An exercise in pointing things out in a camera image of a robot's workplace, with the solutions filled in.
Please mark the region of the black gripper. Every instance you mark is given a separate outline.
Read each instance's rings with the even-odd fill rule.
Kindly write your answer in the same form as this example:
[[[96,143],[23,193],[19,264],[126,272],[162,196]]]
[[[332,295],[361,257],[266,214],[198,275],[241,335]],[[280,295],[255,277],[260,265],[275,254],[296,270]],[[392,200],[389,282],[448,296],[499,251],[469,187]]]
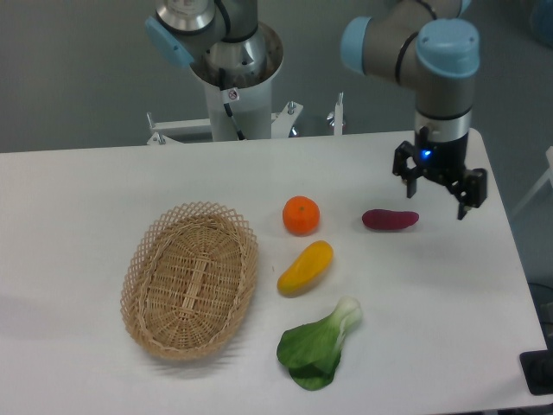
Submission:
[[[487,198],[487,170],[465,165],[468,135],[453,141],[436,142],[428,131],[417,131],[414,142],[402,142],[394,152],[392,174],[406,184],[406,196],[412,198],[417,180],[423,177],[448,190],[458,201],[457,220],[463,220],[471,207],[479,207]]]

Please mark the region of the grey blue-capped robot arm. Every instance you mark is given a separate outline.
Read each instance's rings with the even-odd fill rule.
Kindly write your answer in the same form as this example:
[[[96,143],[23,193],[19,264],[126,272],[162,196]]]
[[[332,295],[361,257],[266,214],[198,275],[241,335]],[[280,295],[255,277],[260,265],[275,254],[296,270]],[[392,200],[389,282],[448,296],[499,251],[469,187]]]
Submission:
[[[461,19],[465,1],[401,1],[381,21],[358,17],[340,41],[345,67],[414,91],[414,140],[400,144],[392,172],[408,195],[425,178],[445,187],[458,214],[487,196],[487,173],[465,165],[480,66],[477,29]],[[283,63],[278,35],[260,22],[254,1],[159,1],[145,23],[163,58],[203,85],[213,139],[287,137],[298,114],[271,110],[272,81]]]

